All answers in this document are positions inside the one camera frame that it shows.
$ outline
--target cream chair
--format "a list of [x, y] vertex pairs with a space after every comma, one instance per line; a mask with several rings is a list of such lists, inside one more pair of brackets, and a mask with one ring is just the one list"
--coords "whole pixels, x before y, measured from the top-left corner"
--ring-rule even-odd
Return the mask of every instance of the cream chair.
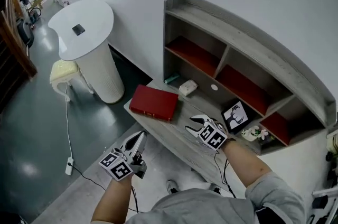
[[58, 88], [58, 85], [59, 83], [66, 83], [71, 87], [69, 81], [73, 78], [78, 78], [82, 82], [82, 84], [88, 89], [88, 91], [91, 94], [94, 94], [92, 89], [87, 84], [85, 78], [83, 77], [78, 65], [74, 61], [59, 60], [53, 64], [49, 82], [52, 85], [54, 91], [64, 96], [67, 102], [70, 101], [69, 96], [61, 91]]

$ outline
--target person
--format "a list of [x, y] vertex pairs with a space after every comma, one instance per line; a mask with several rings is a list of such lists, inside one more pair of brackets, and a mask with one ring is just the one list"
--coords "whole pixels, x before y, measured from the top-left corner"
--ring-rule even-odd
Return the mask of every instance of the person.
[[[126, 223], [305, 223], [302, 198], [267, 164], [234, 139], [227, 139], [221, 149], [247, 188], [246, 199], [225, 198], [202, 189], [179, 191], [169, 180], [170, 195], [159, 200], [150, 212], [137, 214]], [[91, 224], [125, 223], [131, 190], [132, 176], [119, 182], [112, 180]]]

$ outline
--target red box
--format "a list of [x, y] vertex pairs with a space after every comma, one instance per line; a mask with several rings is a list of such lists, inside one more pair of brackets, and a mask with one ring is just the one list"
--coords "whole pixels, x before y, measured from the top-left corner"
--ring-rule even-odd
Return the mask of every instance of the red box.
[[171, 121], [179, 96], [172, 92], [138, 85], [129, 109], [161, 120]]

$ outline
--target green object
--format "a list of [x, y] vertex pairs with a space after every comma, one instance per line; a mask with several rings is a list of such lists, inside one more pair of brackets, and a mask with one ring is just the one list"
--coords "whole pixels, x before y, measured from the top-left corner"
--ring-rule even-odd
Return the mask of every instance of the green object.
[[164, 80], [164, 83], [169, 84], [170, 82], [174, 81], [179, 76], [180, 75], [178, 73], [174, 73], [170, 77], [168, 77], [166, 80]]

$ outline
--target framed photo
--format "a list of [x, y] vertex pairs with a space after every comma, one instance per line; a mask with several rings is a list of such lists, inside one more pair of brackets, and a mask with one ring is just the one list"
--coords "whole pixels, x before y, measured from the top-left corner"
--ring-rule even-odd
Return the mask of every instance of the framed photo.
[[235, 104], [222, 112], [222, 116], [228, 131], [236, 134], [252, 121], [254, 113], [250, 107], [237, 100]]

